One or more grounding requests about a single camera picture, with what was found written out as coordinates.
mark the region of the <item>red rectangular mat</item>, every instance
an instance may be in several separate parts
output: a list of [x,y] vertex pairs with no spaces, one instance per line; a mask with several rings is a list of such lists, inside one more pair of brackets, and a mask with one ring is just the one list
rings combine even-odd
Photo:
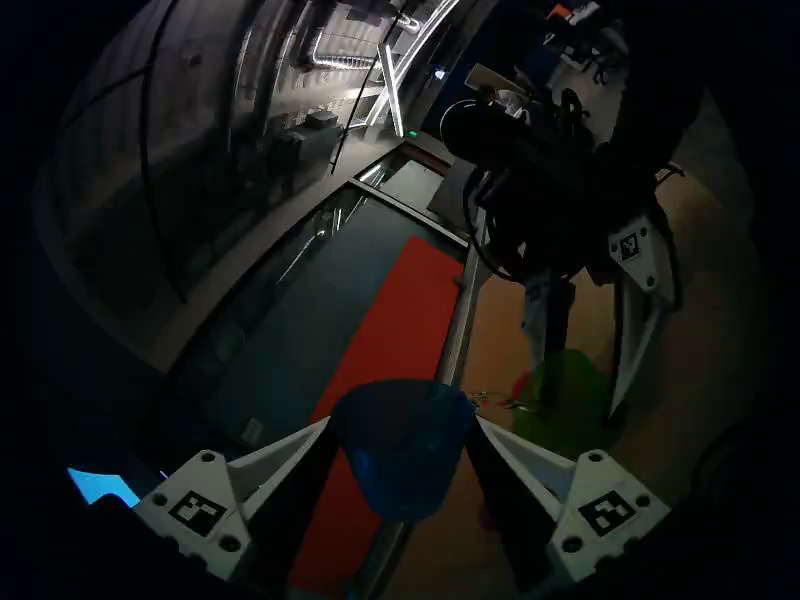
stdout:
[[[363,383],[433,379],[450,326],[463,265],[438,248],[409,238],[339,362],[311,423]],[[380,525],[340,450],[289,576],[291,585],[344,596]]]

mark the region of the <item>wooden floor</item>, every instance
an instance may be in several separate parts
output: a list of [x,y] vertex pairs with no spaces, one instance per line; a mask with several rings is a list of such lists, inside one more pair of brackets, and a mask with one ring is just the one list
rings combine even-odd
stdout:
[[[610,453],[667,503],[683,497],[701,450],[751,405],[769,339],[755,251],[731,215],[692,177],[658,192],[679,249],[685,306],[672,315],[643,365],[621,438]],[[606,370],[612,296],[576,278],[567,346]],[[523,290],[497,278],[481,291],[462,389],[510,393],[530,370],[520,331]],[[510,412],[481,409],[509,426]],[[386,598],[512,598],[511,573],[494,532],[479,522],[482,493],[466,457],[442,509],[418,524]]]

